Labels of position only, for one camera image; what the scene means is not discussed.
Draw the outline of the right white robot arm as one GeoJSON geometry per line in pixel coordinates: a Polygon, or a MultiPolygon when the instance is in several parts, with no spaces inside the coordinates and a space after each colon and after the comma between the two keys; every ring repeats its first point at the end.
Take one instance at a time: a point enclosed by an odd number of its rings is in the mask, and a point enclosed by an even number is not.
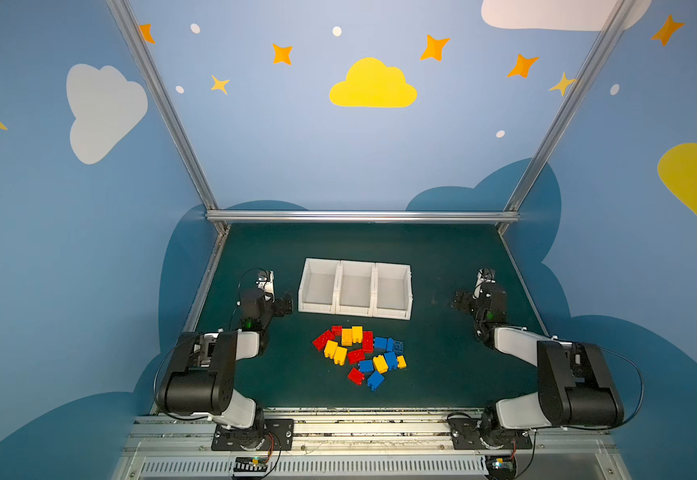
{"type": "Polygon", "coordinates": [[[602,350],[509,324],[507,294],[494,270],[481,268],[473,290],[456,291],[452,305],[472,317],[476,340],[536,369],[536,392],[498,400],[483,410],[479,437],[485,446],[502,448],[534,429],[624,424],[625,408],[602,350]]]}

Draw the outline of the long red lego brick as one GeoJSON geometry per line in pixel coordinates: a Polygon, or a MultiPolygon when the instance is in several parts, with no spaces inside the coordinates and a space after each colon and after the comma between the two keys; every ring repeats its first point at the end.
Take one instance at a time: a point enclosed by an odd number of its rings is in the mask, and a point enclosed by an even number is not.
{"type": "Polygon", "coordinates": [[[318,350],[322,351],[324,348],[326,348],[326,344],[328,344],[328,341],[334,341],[334,334],[332,333],[332,330],[326,330],[324,333],[320,334],[318,338],[314,339],[312,341],[312,345],[318,350]]]}

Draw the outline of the yellow lego brick top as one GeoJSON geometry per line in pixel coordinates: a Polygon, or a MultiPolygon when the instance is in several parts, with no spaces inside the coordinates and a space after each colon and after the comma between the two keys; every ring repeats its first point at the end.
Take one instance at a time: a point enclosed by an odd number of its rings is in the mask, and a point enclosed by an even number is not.
{"type": "Polygon", "coordinates": [[[362,326],[352,326],[351,328],[352,343],[358,344],[363,341],[363,327],[362,326]]]}

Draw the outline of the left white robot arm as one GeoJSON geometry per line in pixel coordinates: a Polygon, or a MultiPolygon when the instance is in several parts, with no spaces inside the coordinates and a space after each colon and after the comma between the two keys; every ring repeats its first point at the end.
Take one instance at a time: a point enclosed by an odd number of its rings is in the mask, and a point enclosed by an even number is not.
{"type": "Polygon", "coordinates": [[[163,414],[178,421],[216,424],[216,451],[274,450],[284,428],[268,423],[262,407],[234,384],[238,362],[266,351],[272,320],[294,311],[290,294],[274,294],[274,274],[260,269],[256,273],[256,286],[238,293],[240,327],[180,334],[152,383],[154,404],[163,414]]]}

